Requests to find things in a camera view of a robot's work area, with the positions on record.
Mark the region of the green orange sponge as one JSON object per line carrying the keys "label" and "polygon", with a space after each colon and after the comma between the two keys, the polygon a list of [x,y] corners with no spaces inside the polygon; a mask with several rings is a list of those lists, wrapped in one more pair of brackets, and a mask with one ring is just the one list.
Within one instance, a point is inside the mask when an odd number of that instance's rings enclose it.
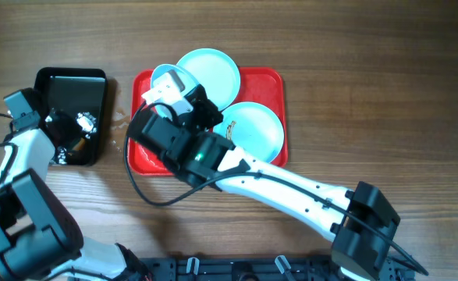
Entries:
{"label": "green orange sponge", "polygon": [[79,137],[75,139],[74,142],[71,144],[71,150],[72,151],[82,151],[87,143],[87,139],[85,137]]}

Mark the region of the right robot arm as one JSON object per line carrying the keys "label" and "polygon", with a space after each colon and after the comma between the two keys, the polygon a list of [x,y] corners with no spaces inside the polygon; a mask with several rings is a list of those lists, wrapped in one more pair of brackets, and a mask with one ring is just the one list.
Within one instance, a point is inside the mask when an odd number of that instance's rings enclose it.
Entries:
{"label": "right robot arm", "polygon": [[190,92],[159,92],[182,144],[165,166],[194,188],[212,186],[272,206],[332,243],[332,260],[355,280],[380,277],[399,216],[377,187],[355,190],[299,176],[269,162],[283,141],[283,126],[269,108],[250,101],[220,112],[201,85]]}

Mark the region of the black water tray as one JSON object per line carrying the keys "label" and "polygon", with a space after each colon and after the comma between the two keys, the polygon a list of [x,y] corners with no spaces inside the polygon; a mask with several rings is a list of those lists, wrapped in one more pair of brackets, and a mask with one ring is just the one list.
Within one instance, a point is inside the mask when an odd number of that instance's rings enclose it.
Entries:
{"label": "black water tray", "polygon": [[93,165],[96,161],[108,80],[101,69],[44,67],[37,73],[34,88],[44,95],[48,113],[60,109],[71,115],[89,112],[96,121],[95,156],[60,156],[55,149],[51,163],[54,165]]}

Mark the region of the light blue plate top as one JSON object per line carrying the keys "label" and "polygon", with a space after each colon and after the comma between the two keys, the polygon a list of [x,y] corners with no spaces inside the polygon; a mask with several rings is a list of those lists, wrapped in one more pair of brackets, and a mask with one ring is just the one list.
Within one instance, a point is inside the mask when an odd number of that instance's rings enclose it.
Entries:
{"label": "light blue plate top", "polygon": [[226,53],[213,48],[199,48],[185,54],[177,66],[197,79],[219,111],[236,100],[241,85],[240,71]]}

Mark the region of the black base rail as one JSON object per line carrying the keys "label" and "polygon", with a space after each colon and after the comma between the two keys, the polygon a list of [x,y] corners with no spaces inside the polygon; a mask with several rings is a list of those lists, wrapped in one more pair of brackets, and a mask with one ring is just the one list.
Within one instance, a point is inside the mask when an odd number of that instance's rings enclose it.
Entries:
{"label": "black base rail", "polygon": [[325,254],[308,258],[145,258],[153,280],[319,281],[351,278]]}

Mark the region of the red plastic tray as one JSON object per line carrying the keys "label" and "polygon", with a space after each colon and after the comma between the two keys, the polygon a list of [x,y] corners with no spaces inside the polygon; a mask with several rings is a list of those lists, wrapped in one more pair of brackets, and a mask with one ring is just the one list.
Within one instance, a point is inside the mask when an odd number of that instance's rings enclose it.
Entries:
{"label": "red plastic tray", "polygon": [[[135,113],[144,101],[141,95],[150,89],[153,70],[146,69],[136,75],[133,82],[131,112]],[[271,109],[286,126],[284,81],[277,71],[269,67],[241,67],[240,92],[236,103],[253,101]],[[156,156],[139,144],[130,141],[127,148],[128,166],[142,176],[171,176]]]}

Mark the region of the light blue plate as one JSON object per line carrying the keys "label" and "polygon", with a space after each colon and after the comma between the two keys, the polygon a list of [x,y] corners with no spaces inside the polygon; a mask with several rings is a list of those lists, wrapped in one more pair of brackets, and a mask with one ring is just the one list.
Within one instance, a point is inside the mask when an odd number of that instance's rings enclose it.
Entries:
{"label": "light blue plate", "polygon": [[236,100],[241,85],[240,71],[226,53],[213,48],[199,48],[185,54],[177,66],[197,79],[219,111]]}
{"label": "light blue plate", "polygon": [[282,122],[268,107],[244,101],[230,105],[223,112],[223,120],[212,131],[231,140],[236,146],[264,162],[277,158],[284,145]]}
{"label": "light blue plate", "polygon": [[162,64],[151,75],[150,89],[142,94],[147,105],[164,103],[170,105],[178,116],[193,111],[186,96],[199,84],[186,69]]}

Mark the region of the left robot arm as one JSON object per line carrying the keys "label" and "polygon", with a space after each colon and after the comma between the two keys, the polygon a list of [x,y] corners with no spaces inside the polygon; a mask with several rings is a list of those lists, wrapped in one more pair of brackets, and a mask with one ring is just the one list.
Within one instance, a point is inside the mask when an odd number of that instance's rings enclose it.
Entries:
{"label": "left robot arm", "polygon": [[83,236],[44,179],[58,144],[83,134],[87,117],[22,113],[2,143],[0,280],[149,280],[149,268],[121,244]]}

